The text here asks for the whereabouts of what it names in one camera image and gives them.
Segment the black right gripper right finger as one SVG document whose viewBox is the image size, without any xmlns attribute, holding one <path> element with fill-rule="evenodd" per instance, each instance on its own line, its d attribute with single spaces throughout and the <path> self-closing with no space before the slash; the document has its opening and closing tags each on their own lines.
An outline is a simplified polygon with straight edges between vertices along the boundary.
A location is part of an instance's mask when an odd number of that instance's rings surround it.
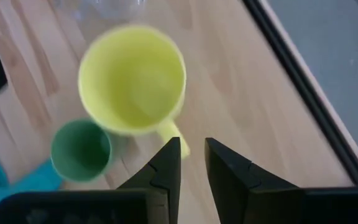
<svg viewBox="0 0 358 224">
<path fill-rule="evenodd" d="M 221 224 L 299 224 L 303 193 L 214 138 L 206 170 Z"/>
</svg>

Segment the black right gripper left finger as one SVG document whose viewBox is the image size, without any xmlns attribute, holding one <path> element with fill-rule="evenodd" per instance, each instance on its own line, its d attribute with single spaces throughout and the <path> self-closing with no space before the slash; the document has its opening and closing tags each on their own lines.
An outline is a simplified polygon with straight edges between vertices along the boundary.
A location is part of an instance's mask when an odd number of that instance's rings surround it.
<svg viewBox="0 0 358 224">
<path fill-rule="evenodd" d="M 180 138 L 171 138 L 141 170 L 117 189 L 124 193 L 118 224 L 178 224 Z"/>
</svg>

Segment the small green cup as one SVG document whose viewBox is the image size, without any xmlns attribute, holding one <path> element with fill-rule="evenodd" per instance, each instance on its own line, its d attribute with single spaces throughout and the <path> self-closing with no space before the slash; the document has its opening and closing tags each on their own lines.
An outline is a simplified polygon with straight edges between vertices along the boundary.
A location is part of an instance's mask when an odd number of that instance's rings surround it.
<svg viewBox="0 0 358 224">
<path fill-rule="evenodd" d="M 113 152 L 111 138 L 104 129 L 90 119 L 76 119 L 55 133 L 50 158 L 64 179 L 89 182 L 106 172 Z"/>
</svg>

